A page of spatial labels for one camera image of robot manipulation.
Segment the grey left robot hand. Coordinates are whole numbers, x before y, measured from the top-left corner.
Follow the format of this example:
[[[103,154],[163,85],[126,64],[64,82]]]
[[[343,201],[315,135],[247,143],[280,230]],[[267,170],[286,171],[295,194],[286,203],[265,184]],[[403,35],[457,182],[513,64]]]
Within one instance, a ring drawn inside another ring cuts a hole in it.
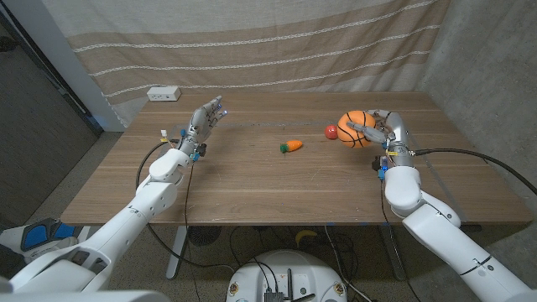
[[[197,148],[210,137],[211,130],[226,115],[227,110],[222,110],[222,96],[195,109],[178,150],[193,159]]]

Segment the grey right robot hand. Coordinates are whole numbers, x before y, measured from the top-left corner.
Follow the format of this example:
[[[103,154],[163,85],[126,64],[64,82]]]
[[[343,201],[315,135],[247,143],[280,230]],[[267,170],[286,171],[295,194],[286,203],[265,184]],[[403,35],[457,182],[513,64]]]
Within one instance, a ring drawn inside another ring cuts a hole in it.
[[[346,122],[346,125],[363,133],[372,143],[384,143],[386,153],[395,166],[414,167],[410,154],[409,134],[401,116],[397,112],[381,109],[370,109],[365,113],[371,115],[380,125],[369,127],[358,122]]]

